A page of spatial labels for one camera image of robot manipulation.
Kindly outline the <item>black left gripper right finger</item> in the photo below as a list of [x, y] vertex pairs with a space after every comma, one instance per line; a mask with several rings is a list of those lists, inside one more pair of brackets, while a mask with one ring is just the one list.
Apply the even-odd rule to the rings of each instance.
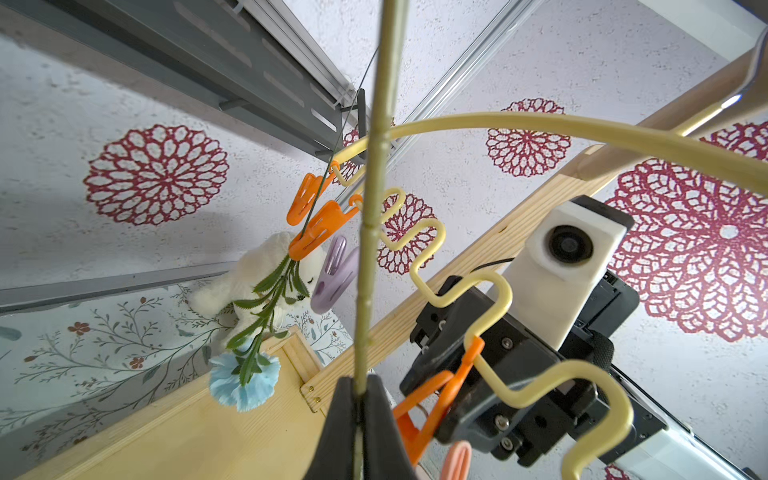
[[377, 375], [367, 377], [362, 400], [363, 478], [416, 480], [403, 445], [387, 392]]

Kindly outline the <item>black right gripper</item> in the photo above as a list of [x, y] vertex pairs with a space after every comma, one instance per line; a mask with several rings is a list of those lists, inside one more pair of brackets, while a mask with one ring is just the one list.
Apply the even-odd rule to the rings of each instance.
[[[464, 334], [492, 299], [471, 288], [447, 307], [426, 305], [410, 334], [421, 351], [399, 385], [409, 395], [443, 371], [455, 372], [465, 354]], [[611, 335], [639, 304], [638, 293], [607, 272], [578, 314], [564, 344], [553, 350], [512, 315], [482, 334], [483, 359], [512, 390], [567, 360], [580, 360], [613, 374]], [[499, 460], [516, 457], [533, 465], [566, 436], [578, 440], [609, 413], [611, 401], [595, 382], [576, 378], [551, 389], [530, 406], [515, 408], [500, 400], [472, 369], [437, 427], [443, 444], [467, 441]]]

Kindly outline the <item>light blue carnation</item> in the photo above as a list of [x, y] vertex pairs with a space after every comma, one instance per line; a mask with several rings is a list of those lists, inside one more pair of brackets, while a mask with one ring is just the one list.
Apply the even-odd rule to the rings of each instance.
[[263, 342], [272, 337], [286, 335], [274, 327], [275, 308], [282, 299], [288, 305], [297, 300], [288, 296], [288, 289], [301, 296], [311, 297], [299, 273], [300, 261], [292, 260], [287, 254], [271, 274], [254, 287], [257, 295], [252, 300], [235, 300], [233, 306], [253, 309], [256, 316], [253, 324], [237, 334], [226, 345], [225, 350], [213, 357], [209, 388], [213, 398], [220, 404], [233, 407], [238, 412], [248, 412], [264, 404], [275, 392], [280, 373], [280, 361], [262, 351]]

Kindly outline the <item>yellow clip hanger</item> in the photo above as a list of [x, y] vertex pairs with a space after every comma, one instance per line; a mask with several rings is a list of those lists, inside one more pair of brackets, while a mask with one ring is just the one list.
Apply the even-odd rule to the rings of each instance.
[[[767, 47], [767, 26], [764, 29], [761, 36], [759, 37], [759, 40], [757, 41], [757, 44], [755, 47], [757, 46]], [[598, 152], [596, 153], [602, 153], [603, 151], [611, 148], [612, 150], [615, 149], [613, 150], [613, 152], [616, 152], [619, 154], [634, 154], [634, 152], [632, 151], [619, 150], [616, 147], [611, 147], [610, 145], [603, 144], [603, 143], [600, 143], [600, 145], [592, 146], [587, 149], [592, 151], [596, 149], [595, 147], [601, 147], [600, 150], [598, 150]], [[646, 158], [649, 158], [649, 157], [636, 159], [635, 161], [632, 161], [628, 165], [625, 165], [623, 168], [620, 168], [617, 172], [610, 175], [609, 178], [613, 177], [611, 178], [611, 181], [612, 181], [621, 170], [626, 169], [628, 168], [629, 165], [640, 162], [641, 160], [644, 160]], [[574, 171], [575, 168], [572, 168], [573, 166], [575, 166], [574, 160], [572, 160], [568, 165], [566, 165], [566, 167], [570, 168], [570, 170], [561, 169], [560, 173], [558, 173], [558, 175], [554, 177], [558, 177], [560, 176], [560, 174], [571, 173], [572, 171], [573, 173], [575, 173]], [[566, 176], [565, 182], [568, 182], [568, 183], [565, 183], [562, 180], [556, 181], [557, 182], [555, 183], [555, 185], [557, 185], [555, 187], [556, 193], [554, 193], [554, 195], [550, 194], [546, 196], [542, 195], [542, 193], [544, 193], [541, 191], [543, 190], [542, 186], [547, 185], [551, 180], [548, 180], [547, 182], [545, 182], [538, 190], [536, 190], [533, 194], [528, 196], [525, 199], [525, 201], [523, 201], [515, 209], [510, 211], [505, 217], [503, 217], [499, 222], [497, 222], [491, 229], [486, 231], [481, 237], [475, 240], [475, 242], [471, 244], [467, 249], [465, 249], [460, 255], [455, 257], [452, 260], [452, 262], [448, 264], [448, 266], [444, 267], [440, 272], [438, 272], [438, 274], [432, 277], [432, 279], [430, 279], [429, 282], [426, 282], [427, 285], [429, 287], [438, 285], [438, 281], [444, 280], [444, 277], [447, 278], [448, 274], [452, 273], [451, 269], [458, 269], [459, 267], [461, 268], [470, 267], [473, 264], [475, 264], [475, 262], [485, 259], [485, 257], [483, 257], [481, 254], [491, 255], [491, 254], [497, 254], [497, 253], [503, 254], [506, 252], [508, 254], [510, 253], [515, 254], [516, 256], [522, 250], [524, 245], [524, 240], [526, 240], [528, 236], [534, 231], [534, 226], [535, 226], [534, 223], [538, 224], [539, 221], [544, 219], [545, 213], [549, 213], [549, 211], [555, 207], [556, 200], [564, 200], [566, 198], [566, 194], [575, 195], [577, 193], [580, 193], [580, 194], [591, 195], [599, 191], [600, 189], [602, 189], [609, 182], [611, 182], [611, 181], [609, 182], [598, 181], [599, 182], [598, 185], [601, 186], [602, 188], [597, 190], [595, 187], [589, 185], [585, 189], [587, 190], [587, 192], [582, 193], [578, 191], [573, 192], [573, 190], [575, 189], [573, 187], [570, 187], [569, 185], [569, 184], [573, 185], [571, 183], [571, 181], [573, 180], [574, 179], [568, 178]], [[434, 222], [425, 223], [424, 228], [427, 228], [427, 226], [429, 226], [429, 227], [434, 227], [438, 230], [438, 235], [435, 240], [435, 242], [437, 243], [431, 244], [429, 247], [427, 247], [423, 251], [423, 255], [421, 257], [418, 257], [418, 262], [421, 262], [423, 259], [428, 259], [430, 256], [434, 255], [445, 240], [444, 226], [439, 221], [437, 220], [435, 221], [437, 223], [434, 223]], [[421, 263], [418, 263], [418, 262], [414, 263], [414, 268], [416, 270], [414, 270], [413, 274], [416, 276], [418, 276], [417, 275], [418, 269], [421, 266]], [[398, 338], [398, 340], [402, 339], [405, 342], [404, 335], [407, 333], [406, 327], [410, 326], [410, 324], [407, 325], [408, 322], [406, 320], [410, 318], [411, 314], [415, 314], [416, 310], [420, 310], [420, 308], [423, 307], [427, 302], [423, 300], [423, 297], [421, 296], [419, 297], [421, 299], [419, 303], [408, 302], [408, 304], [406, 304], [407, 305], [405, 310], [406, 313], [405, 315], [400, 317], [400, 318], [403, 318], [403, 317], [405, 318], [402, 320], [398, 319], [399, 321], [395, 323], [395, 325], [397, 325], [398, 327], [400, 326], [405, 327], [403, 329], [405, 331], [403, 332], [403, 334], [401, 334], [402, 336], [397, 335], [397, 337], [400, 337]], [[437, 306], [437, 300], [432, 300], [432, 297], [433, 297], [432, 295], [428, 294], [428, 297], [427, 297], [428, 301], [434, 302], [435, 306]], [[386, 320], [388, 317], [391, 318], [390, 315], [392, 315], [392, 312], [390, 312], [390, 314], [386, 316], [383, 320]], [[393, 351], [387, 352], [389, 353], [388, 355], [390, 355], [392, 352], [397, 350], [397, 348], [393, 349]], [[379, 357], [380, 360], [374, 366], [380, 363], [388, 355], [382, 356], [383, 358]], [[349, 373], [345, 372], [344, 374], [341, 375], [341, 378], [347, 374], [354, 374], [354, 355], [350, 363], [352, 364], [351, 372]], [[336, 375], [334, 374], [329, 375], [328, 373], [325, 373], [322, 375], [322, 377], [317, 374], [315, 377], [312, 378], [311, 381], [307, 381], [302, 386], [302, 390], [301, 390], [302, 394], [304, 395], [310, 407], [326, 408], [330, 405], [331, 394], [334, 393], [335, 391], [335, 382], [338, 379], [340, 379], [339, 377], [336, 377], [336, 378], [334, 377], [336, 377]]]

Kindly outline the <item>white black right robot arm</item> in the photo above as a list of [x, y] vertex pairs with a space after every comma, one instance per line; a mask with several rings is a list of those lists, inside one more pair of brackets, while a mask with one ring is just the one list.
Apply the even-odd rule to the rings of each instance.
[[[421, 351], [400, 384], [403, 395], [442, 371], [458, 369], [465, 330], [492, 303], [487, 294], [471, 288], [447, 307], [423, 308], [410, 333]], [[627, 437], [600, 456], [606, 465], [641, 479], [755, 478], [753, 471], [726, 460], [613, 365], [610, 336], [638, 304], [638, 293], [606, 272], [558, 350], [507, 314], [482, 334], [482, 356], [512, 389], [528, 385], [565, 360], [584, 360], [608, 372], [628, 396], [634, 418]], [[529, 407], [515, 409], [497, 399], [482, 376], [472, 371], [434, 437], [443, 444], [465, 440], [499, 461], [512, 459], [530, 467], [563, 438], [578, 440], [596, 427], [608, 407], [595, 384], [577, 379]]]

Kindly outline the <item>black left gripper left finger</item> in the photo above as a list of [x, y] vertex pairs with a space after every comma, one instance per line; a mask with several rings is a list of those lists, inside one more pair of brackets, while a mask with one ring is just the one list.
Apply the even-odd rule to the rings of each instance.
[[356, 399], [353, 379], [340, 378], [305, 480], [342, 480], [353, 476]]

